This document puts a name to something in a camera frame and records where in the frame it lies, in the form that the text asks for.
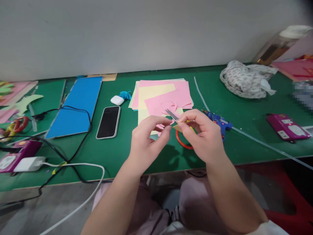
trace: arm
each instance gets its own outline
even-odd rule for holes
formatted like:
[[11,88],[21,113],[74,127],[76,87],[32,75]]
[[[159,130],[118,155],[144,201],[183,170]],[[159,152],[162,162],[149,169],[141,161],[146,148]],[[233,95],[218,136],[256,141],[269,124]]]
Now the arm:
[[264,210],[243,184],[224,151],[220,127],[197,109],[183,113],[178,125],[196,154],[206,163],[215,207],[229,233],[247,234],[267,222]]
[[[86,221],[81,235],[126,234],[134,210],[140,176],[170,139],[171,120],[150,116],[133,130],[128,159]],[[164,130],[157,124],[166,126]],[[153,130],[162,131],[154,141]]]

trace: pink pants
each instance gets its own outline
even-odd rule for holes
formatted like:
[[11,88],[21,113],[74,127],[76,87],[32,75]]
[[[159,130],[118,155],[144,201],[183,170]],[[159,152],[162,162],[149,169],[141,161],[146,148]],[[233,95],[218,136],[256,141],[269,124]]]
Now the pink pants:
[[[92,210],[110,185],[111,183],[106,183],[101,186]],[[179,207],[170,213],[174,213],[174,221],[180,221],[190,230],[227,234],[225,225],[216,212],[206,177],[187,177],[180,189]],[[151,199],[147,184],[141,181],[127,234],[160,234],[171,222],[169,212]]]

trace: wrist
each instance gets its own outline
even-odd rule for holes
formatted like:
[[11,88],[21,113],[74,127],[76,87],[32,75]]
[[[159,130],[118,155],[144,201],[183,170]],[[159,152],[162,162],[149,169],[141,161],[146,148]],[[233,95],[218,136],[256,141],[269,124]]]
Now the wrist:
[[124,164],[122,165],[122,168],[129,177],[140,178],[143,172],[140,171],[138,166],[139,166],[138,163],[134,162],[132,158],[128,157]]
[[224,167],[231,163],[225,152],[211,156],[205,161],[208,172],[223,171]]

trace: pink device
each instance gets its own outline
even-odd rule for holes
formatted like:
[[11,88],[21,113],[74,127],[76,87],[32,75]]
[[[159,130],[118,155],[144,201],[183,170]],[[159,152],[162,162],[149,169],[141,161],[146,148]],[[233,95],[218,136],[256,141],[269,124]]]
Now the pink device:
[[22,148],[18,153],[8,153],[0,161],[0,173],[13,172],[14,168],[25,157],[34,157],[42,143],[35,140],[16,142],[13,148]]
[[267,121],[284,141],[295,143],[295,140],[311,137],[310,133],[295,123],[286,114],[267,114]]

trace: blue foam board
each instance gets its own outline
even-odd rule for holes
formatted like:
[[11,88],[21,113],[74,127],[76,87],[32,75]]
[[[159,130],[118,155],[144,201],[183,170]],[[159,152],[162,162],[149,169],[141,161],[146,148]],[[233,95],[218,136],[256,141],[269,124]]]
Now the blue foam board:
[[[92,118],[101,84],[102,77],[77,79],[63,106],[68,105],[78,109],[85,109],[89,112],[90,118]],[[89,119],[87,113],[67,107],[59,110],[46,135],[46,139],[87,132],[88,128]]]

